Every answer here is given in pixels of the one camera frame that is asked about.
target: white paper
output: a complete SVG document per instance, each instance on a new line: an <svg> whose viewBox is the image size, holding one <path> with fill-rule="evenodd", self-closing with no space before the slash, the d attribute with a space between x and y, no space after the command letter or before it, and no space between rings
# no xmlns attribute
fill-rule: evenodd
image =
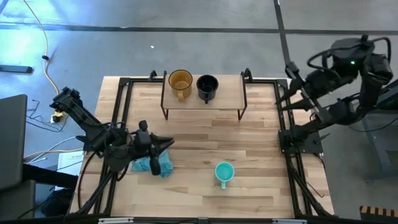
<svg viewBox="0 0 398 224"><path fill-rule="evenodd" d="M60 169L57 172L63 172L71 175L79 175L81 168L81 161L83 161L83 158L84 158L83 151L60 153L58 157L58 169L69 166L77 162L79 163L64 169ZM61 190L61 189L63 189L63 187L55 187L55 190Z"/></svg>

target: black mug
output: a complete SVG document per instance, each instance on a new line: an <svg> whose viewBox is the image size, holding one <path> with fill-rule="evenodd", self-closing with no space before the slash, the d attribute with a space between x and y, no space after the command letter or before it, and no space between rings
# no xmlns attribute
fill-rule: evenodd
<svg viewBox="0 0 398 224"><path fill-rule="evenodd" d="M218 80L212 75L202 75L197 81L199 98L207 104L216 96Z"/></svg>

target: mug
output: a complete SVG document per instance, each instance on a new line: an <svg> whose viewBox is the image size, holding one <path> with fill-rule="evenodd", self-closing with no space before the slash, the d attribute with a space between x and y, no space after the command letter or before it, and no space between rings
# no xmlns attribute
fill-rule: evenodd
<svg viewBox="0 0 398 224"><path fill-rule="evenodd" d="M173 89L173 93L178 97L179 101L183 101L191 95L192 91L192 75L186 70L176 70L169 76L169 85Z"/></svg>
<svg viewBox="0 0 398 224"><path fill-rule="evenodd" d="M216 166L216 177L221 182L221 188L226 188L226 183L234 177L235 170L229 162L220 162Z"/></svg>
<svg viewBox="0 0 398 224"><path fill-rule="evenodd" d="M218 80L212 75L202 75L197 81L199 98L207 104L216 96Z"/></svg>

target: teal mug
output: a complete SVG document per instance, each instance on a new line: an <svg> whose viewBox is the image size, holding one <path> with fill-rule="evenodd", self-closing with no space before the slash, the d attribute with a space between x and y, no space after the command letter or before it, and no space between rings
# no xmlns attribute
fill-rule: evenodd
<svg viewBox="0 0 398 224"><path fill-rule="evenodd" d="M216 177L221 182L221 188L225 189L226 183L234 177L235 170L229 162L220 162L216 166Z"/></svg>

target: towel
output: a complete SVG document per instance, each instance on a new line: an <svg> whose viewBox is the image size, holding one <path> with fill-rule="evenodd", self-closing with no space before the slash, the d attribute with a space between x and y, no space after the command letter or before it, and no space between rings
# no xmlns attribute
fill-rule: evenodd
<svg viewBox="0 0 398 224"><path fill-rule="evenodd" d="M169 158L167 150L163 151L159 156L160 176L168 177L173 171L173 164ZM132 162L132 171L145 172L150 171L149 157L143 157Z"/></svg>

